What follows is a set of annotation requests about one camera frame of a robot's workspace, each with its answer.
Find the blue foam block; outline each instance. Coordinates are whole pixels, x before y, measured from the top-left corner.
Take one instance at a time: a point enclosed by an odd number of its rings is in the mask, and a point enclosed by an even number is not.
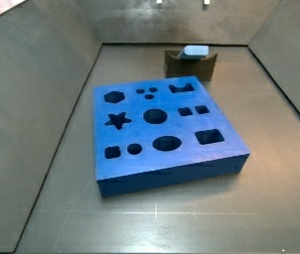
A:
[[[247,148],[194,76],[96,87],[92,108],[101,196],[241,170]]]

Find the metal wall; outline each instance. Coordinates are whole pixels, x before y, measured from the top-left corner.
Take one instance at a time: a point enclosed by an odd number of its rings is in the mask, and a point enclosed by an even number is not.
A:
[[[100,42],[75,0],[0,17],[0,252],[13,251]]]
[[[282,0],[249,48],[300,112],[300,0]]]
[[[279,0],[81,0],[105,43],[247,45]]]

